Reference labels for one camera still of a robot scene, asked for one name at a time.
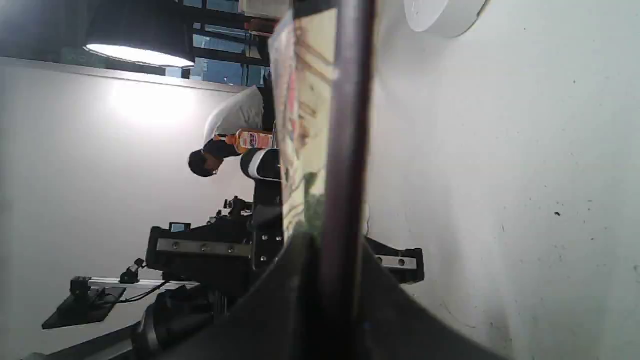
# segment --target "gray t-shirt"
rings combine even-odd
[[[262,95],[257,87],[226,100],[213,111],[204,131],[204,144],[215,135],[235,135],[240,129],[262,129]]]

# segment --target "orange bottle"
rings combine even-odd
[[[236,147],[236,151],[244,154],[249,149],[269,149],[273,143],[273,133],[256,129],[240,129],[235,135],[227,136],[227,143]]]

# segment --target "person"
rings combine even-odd
[[[213,111],[205,126],[204,146],[189,156],[191,172],[201,177],[217,174],[226,158],[240,155],[227,136],[240,129],[273,131],[274,123],[273,88],[265,77],[264,87],[252,86]]]

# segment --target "white round fixture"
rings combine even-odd
[[[404,13],[414,31],[454,38],[473,26],[486,1],[404,0]]]

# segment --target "black pole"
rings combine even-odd
[[[353,358],[362,267],[375,0],[338,1],[319,291],[325,350]]]

